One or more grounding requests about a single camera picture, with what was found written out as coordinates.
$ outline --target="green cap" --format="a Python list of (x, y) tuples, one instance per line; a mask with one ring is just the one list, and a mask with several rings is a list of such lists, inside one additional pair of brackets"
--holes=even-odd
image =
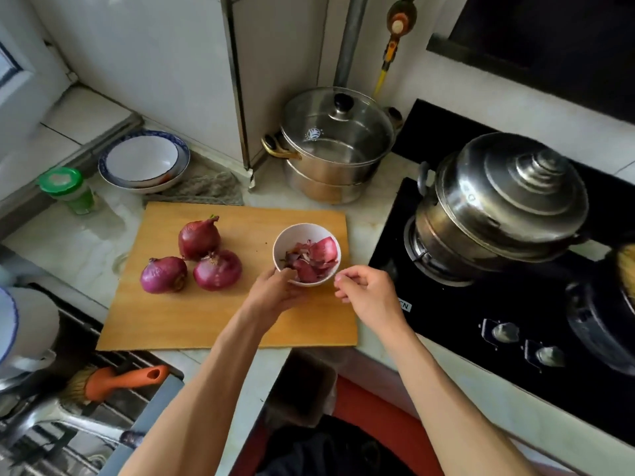
[(84, 177), (77, 169), (56, 167), (40, 175), (37, 184), (49, 195), (61, 196), (73, 193), (84, 183)]

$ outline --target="black pants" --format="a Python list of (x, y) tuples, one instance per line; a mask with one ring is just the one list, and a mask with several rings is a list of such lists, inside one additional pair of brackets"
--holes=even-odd
[(315, 429), (275, 431), (257, 476), (415, 476), (388, 448), (357, 426), (322, 416)]

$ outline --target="dish cloth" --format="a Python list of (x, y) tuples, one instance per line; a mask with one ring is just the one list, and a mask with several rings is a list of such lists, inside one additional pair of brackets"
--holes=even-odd
[(216, 204), (243, 206), (240, 183), (230, 172), (191, 177), (160, 193), (144, 197), (147, 202), (188, 202), (191, 204)]

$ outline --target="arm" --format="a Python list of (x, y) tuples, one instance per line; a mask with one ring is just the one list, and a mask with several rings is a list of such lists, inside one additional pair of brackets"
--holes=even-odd
[(446, 476), (537, 475), (421, 344), (388, 274), (354, 266), (339, 272), (335, 287), (393, 358)]
[(210, 355), (163, 411), (120, 476), (210, 476), (216, 472), (229, 426), (258, 344), (281, 312), (302, 300), (288, 283), (295, 271), (261, 274)]

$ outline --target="stove knob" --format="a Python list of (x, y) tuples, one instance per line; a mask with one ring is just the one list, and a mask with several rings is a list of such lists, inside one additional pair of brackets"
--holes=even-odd
[(511, 322), (503, 322), (491, 330), (491, 335), (498, 342), (511, 344), (520, 341), (520, 329)]
[(543, 365), (550, 368), (565, 367), (565, 353), (556, 346), (541, 347), (536, 351), (536, 359)]

